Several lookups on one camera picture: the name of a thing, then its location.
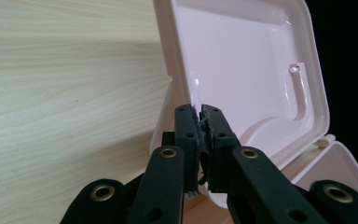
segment box lid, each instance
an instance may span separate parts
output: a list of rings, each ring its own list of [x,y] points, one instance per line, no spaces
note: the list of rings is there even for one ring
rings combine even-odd
[[[154,6],[172,76],[165,104],[222,109],[241,143],[260,148],[280,169],[325,135],[329,111],[304,1],[155,0]],[[164,126],[167,119],[160,119]],[[162,131],[171,130],[156,128]]]

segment metal grommet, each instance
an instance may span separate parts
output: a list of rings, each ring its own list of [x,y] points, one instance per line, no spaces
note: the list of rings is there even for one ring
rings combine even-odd
[[[89,195],[95,202],[103,202],[110,199],[115,194],[115,188],[110,185],[98,185]]]
[[[353,202],[352,196],[346,191],[334,185],[324,185],[324,193],[340,203]]]
[[[254,159],[258,157],[258,153],[252,149],[245,148],[241,150],[241,155],[248,158],[248,159]]]
[[[159,153],[164,158],[172,158],[176,156],[176,150],[172,148],[162,149]]]

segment black background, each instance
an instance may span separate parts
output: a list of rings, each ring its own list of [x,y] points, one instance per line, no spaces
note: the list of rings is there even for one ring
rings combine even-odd
[[[358,0],[306,0],[330,110],[328,133],[358,162]]]

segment plastic container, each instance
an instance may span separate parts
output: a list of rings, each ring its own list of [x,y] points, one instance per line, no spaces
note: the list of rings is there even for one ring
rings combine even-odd
[[[358,190],[356,160],[324,137],[329,111],[305,2],[155,0],[154,6],[172,82],[150,151],[162,132],[173,131],[177,106],[213,105],[244,146],[263,150],[294,184],[306,189],[329,178]],[[304,157],[321,141],[324,153]],[[331,172],[319,175],[326,164]],[[336,179],[341,165],[345,175]],[[227,208],[225,194],[208,195]]]

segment wood grain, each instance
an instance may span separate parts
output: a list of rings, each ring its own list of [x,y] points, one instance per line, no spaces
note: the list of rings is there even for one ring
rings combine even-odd
[[[0,223],[142,173],[170,81],[151,1],[0,1]]]

